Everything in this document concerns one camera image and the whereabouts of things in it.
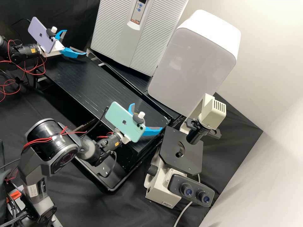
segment control panel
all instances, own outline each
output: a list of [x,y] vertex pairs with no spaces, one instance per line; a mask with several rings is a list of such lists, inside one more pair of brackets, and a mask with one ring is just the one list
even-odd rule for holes
[[145,10],[145,6],[146,6],[146,2],[148,0],[137,0],[131,21],[136,23],[136,24],[140,24],[144,10]]

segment smartphone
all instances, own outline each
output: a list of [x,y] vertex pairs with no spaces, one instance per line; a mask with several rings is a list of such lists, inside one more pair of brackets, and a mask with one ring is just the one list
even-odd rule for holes
[[136,123],[133,116],[117,102],[112,102],[105,118],[133,142],[138,142],[145,131],[145,125]]
[[32,18],[27,31],[46,53],[51,52],[55,45],[56,39],[54,37],[50,37],[46,33],[46,27],[44,27],[37,17]]

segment black platform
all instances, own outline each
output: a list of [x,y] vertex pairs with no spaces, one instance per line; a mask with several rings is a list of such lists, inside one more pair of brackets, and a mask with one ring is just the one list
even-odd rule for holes
[[[173,117],[165,110],[156,105],[144,94],[136,92],[131,86],[123,84],[115,78],[115,73],[107,66],[99,67],[89,58],[80,60],[56,57],[46,64],[46,77],[62,88],[67,95],[77,101],[82,107],[87,109],[92,118],[100,118],[106,106],[110,106],[113,101],[118,102],[125,109],[135,103],[135,112],[146,113],[146,126],[165,127]],[[102,119],[105,127],[99,127],[95,133],[89,136],[96,139],[96,136],[105,135],[112,131],[114,126],[105,118]],[[89,163],[78,161],[83,167],[90,171],[109,190],[115,190],[124,181],[146,155],[153,151],[158,143],[158,136],[142,137],[137,143],[130,142],[122,148],[116,150],[117,163],[113,173],[108,177],[102,177],[101,171],[109,171],[113,165],[113,158],[107,158],[100,166],[92,167]]]

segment black knob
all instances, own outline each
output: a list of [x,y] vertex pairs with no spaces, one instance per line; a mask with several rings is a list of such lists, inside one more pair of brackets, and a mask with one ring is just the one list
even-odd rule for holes
[[108,144],[108,141],[105,139],[105,140],[102,140],[101,142],[100,142],[100,146],[101,147],[106,147],[106,145]]
[[157,174],[157,172],[158,172],[158,167],[155,166],[155,165],[150,165],[148,170],[147,170],[147,173],[149,175],[152,175],[153,177]]
[[189,183],[183,183],[180,187],[180,192],[185,197],[190,198],[193,195],[193,188],[191,187],[191,185]]
[[197,199],[199,199],[202,203],[209,203],[210,202],[210,198],[208,196],[208,194],[205,191],[202,190],[198,190],[196,193],[196,197]]

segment microscope focus knob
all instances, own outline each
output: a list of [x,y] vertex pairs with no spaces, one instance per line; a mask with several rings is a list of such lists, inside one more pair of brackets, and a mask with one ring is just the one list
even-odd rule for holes
[[155,165],[150,165],[148,170],[147,170],[147,173],[149,175],[152,175],[153,177],[157,174],[157,172],[158,172],[158,167],[155,166]]

